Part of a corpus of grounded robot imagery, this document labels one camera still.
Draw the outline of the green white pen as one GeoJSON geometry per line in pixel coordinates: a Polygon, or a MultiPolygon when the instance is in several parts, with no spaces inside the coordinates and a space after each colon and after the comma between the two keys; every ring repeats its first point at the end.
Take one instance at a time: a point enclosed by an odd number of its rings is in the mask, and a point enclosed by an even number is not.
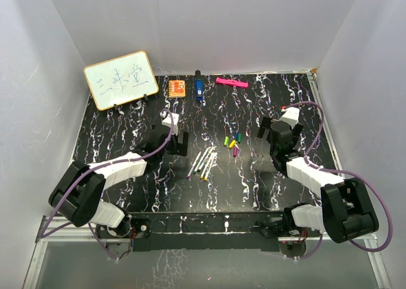
{"type": "Polygon", "coordinates": [[[204,161],[204,159],[206,158],[206,155],[209,153],[211,147],[207,147],[206,150],[204,151],[204,153],[202,154],[202,156],[200,157],[200,160],[198,161],[197,165],[195,166],[193,173],[196,174],[199,169],[200,169],[200,165],[202,164],[202,162],[204,161]]]}

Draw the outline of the purple white pen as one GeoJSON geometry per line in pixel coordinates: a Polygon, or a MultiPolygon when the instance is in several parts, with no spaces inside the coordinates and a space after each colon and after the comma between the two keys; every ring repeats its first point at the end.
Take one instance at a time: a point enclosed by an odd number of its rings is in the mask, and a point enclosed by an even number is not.
{"type": "Polygon", "coordinates": [[[197,162],[199,161],[199,158],[200,158],[200,156],[201,156],[201,153],[202,153],[202,152],[200,151],[200,152],[198,153],[198,155],[196,156],[195,160],[193,161],[192,166],[191,166],[190,170],[188,171],[187,179],[189,179],[189,178],[191,177],[191,175],[192,175],[192,173],[193,173],[193,170],[194,170],[194,168],[195,168],[197,162]]]}

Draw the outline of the magenta pen cap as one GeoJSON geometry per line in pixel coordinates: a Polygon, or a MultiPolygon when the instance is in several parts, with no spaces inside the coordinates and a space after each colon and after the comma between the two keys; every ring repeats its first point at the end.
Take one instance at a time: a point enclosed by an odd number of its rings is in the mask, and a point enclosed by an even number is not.
{"type": "Polygon", "coordinates": [[[239,154],[239,147],[238,147],[238,146],[235,146],[235,147],[234,147],[234,150],[233,150],[233,156],[234,156],[234,157],[237,157],[238,154],[239,154]]]}

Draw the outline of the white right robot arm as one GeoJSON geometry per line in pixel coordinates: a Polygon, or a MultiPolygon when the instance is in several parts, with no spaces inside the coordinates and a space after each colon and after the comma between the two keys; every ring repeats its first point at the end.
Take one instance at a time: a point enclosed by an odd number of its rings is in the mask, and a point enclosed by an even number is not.
{"type": "Polygon", "coordinates": [[[321,199],[319,207],[299,203],[285,208],[277,226],[290,236],[299,235],[305,228],[327,233],[336,243],[377,231],[379,221],[365,184],[357,178],[344,179],[314,169],[295,149],[302,128],[301,124],[291,126],[265,117],[257,134],[269,142],[274,168],[321,199]]]}

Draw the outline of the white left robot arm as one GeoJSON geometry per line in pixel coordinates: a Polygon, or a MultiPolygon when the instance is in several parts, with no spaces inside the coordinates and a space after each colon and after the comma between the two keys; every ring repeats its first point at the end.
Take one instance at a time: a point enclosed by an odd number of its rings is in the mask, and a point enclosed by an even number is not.
{"type": "Polygon", "coordinates": [[[188,138],[187,131],[159,125],[145,142],[121,157],[95,164],[73,161],[49,197],[51,215],[59,213],[76,227],[93,223],[109,228],[118,238],[127,236],[131,230],[129,214],[103,201],[103,192],[153,172],[165,155],[187,156],[188,138]]]}

